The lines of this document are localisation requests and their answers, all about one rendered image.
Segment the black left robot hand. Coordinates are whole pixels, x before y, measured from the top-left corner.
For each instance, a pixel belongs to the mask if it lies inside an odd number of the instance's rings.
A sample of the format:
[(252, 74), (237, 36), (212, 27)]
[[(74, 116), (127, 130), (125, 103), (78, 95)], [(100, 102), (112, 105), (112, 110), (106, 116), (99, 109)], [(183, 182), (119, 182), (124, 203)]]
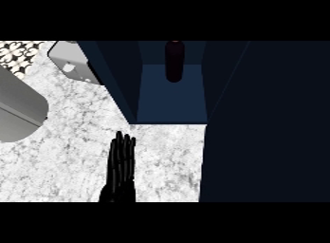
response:
[(134, 149), (135, 138), (116, 132), (107, 156), (106, 184), (100, 190), (99, 201), (116, 203), (135, 202), (134, 188)]

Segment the dark blue cabinet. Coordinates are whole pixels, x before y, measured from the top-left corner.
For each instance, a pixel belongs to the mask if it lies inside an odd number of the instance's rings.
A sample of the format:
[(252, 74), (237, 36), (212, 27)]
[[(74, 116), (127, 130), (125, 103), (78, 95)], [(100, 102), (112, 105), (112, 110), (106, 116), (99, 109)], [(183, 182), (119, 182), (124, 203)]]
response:
[(81, 41), (88, 66), (131, 124), (205, 124), (249, 43), (186, 41), (181, 80), (165, 77), (164, 41)]

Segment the dark wine bottle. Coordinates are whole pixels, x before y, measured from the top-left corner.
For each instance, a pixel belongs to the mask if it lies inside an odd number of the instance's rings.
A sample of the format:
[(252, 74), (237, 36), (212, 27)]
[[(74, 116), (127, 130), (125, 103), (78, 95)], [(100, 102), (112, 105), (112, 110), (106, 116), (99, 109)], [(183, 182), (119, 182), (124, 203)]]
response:
[(165, 73), (169, 82), (181, 80), (184, 64), (184, 44), (181, 41), (169, 41), (165, 45)]

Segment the dark blue cabinet door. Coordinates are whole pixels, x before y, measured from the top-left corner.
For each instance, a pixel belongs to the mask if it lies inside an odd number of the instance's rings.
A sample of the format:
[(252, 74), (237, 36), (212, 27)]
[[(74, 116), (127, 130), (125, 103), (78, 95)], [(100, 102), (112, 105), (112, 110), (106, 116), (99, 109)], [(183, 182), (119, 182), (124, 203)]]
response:
[(330, 202), (330, 41), (248, 45), (203, 159), (202, 202)]

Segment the large grey rounded appliance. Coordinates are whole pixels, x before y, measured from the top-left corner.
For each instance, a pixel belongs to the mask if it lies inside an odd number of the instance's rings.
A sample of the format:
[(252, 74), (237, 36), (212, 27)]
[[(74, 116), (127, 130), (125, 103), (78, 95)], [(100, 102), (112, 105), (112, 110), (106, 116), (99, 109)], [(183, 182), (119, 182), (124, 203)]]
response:
[(0, 141), (23, 140), (43, 126), (48, 103), (0, 65)]

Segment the silver grey appliance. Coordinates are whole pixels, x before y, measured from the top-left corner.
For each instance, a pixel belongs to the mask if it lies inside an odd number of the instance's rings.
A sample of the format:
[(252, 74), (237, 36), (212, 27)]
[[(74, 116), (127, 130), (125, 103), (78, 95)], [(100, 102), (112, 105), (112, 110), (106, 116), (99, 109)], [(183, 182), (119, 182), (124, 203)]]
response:
[(100, 84), (88, 65), (88, 59), (75, 41), (57, 41), (47, 56), (69, 79)]

